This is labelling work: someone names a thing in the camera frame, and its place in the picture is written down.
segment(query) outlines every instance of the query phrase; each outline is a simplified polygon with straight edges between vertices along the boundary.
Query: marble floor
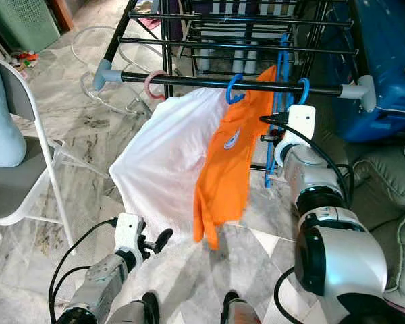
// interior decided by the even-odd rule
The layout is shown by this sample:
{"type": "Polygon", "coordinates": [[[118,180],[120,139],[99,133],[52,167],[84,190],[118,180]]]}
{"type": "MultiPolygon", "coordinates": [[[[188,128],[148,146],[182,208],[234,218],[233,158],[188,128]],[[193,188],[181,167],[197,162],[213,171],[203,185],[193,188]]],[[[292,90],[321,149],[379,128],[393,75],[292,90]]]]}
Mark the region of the marble floor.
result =
{"type": "MultiPolygon", "coordinates": [[[[38,65],[29,71],[28,82],[47,136],[66,141],[76,154],[102,171],[108,170],[147,116],[110,111],[81,90],[81,75],[96,67],[112,30],[91,30],[77,39],[75,52],[86,64],[73,56],[70,45],[78,31],[87,26],[115,26],[125,5],[122,0],[88,1],[74,16],[75,29],[42,51],[38,65]]],[[[127,32],[144,31],[130,24],[127,32]]],[[[147,49],[128,46],[124,51],[137,62],[149,61],[146,66],[149,70],[161,69],[160,58],[147,53],[147,49]]],[[[114,64],[119,69],[126,66],[119,58],[114,64]]],[[[179,68],[188,69],[190,66],[186,64],[181,62],[179,68]]],[[[128,68],[140,72],[136,67],[128,68]]],[[[110,85],[101,96],[116,107],[125,107],[135,97],[130,86],[110,85]]],[[[141,84],[132,87],[137,92],[142,90],[141,84]]],[[[182,94],[189,90],[177,89],[182,94]]],[[[144,94],[142,98],[150,109],[155,109],[157,102],[148,100],[144,94]]],[[[141,104],[134,108],[144,111],[141,104]]],[[[36,134],[33,125],[21,120],[17,123],[25,135],[36,134]]],[[[256,161],[262,161],[264,150],[260,144],[256,161]]],[[[97,222],[124,211],[111,179],[72,165],[61,165],[57,174],[75,238],[97,222]]],[[[252,172],[249,206],[239,224],[223,227],[218,251],[208,250],[204,243],[168,246],[165,252],[150,258],[131,274],[114,307],[155,290],[161,301],[162,323],[217,323],[223,296],[233,288],[256,308],[263,323],[287,323],[275,308],[273,287],[281,273],[294,264],[297,216],[288,185],[276,182],[267,190],[263,181],[263,174],[252,172]]],[[[39,198],[31,213],[58,217],[51,188],[39,198]]],[[[1,232],[0,323],[49,323],[49,281],[68,249],[63,229],[57,224],[25,219],[1,227],[1,232]]],[[[69,257],[63,273],[76,266],[93,264],[111,252],[113,246],[113,230],[108,227],[97,230],[83,241],[76,256],[69,257]]],[[[80,271],[65,281],[57,295],[57,314],[83,278],[84,272],[80,271]]],[[[316,298],[304,292],[293,277],[284,284],[281,300],[305,323],[324,323],[316,298]]]]}

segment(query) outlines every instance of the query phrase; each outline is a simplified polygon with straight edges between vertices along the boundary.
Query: pink handle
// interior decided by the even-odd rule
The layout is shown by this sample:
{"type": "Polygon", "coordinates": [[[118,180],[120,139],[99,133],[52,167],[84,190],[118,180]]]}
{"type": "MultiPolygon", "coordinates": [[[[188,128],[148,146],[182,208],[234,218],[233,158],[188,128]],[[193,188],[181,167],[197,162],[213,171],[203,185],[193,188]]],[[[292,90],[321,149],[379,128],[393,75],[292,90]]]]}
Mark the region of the pink handle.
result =
{"type": "Polygon", "coordinates": [[[167,74],[167,72],[162,71],[162,70],[151,72],[151,73],[147,76],[146,80],[144,81],[144,91],[146,92],[146,94],[147,94],[150,98],[152,98],[152,99],[162,99],[162,100],[164,101],[164,100],[165,100],[165,96],[163,96],[163,94],[160,94],[160,95],[157,95],[157,96],[156,96],[156,95],[154,95],[153,93],[150,92],[150,88],[149,88],[151,80],[152,80],[155,76],[160,76],[160,75],[162,75],[162,74],[167,74]]]}

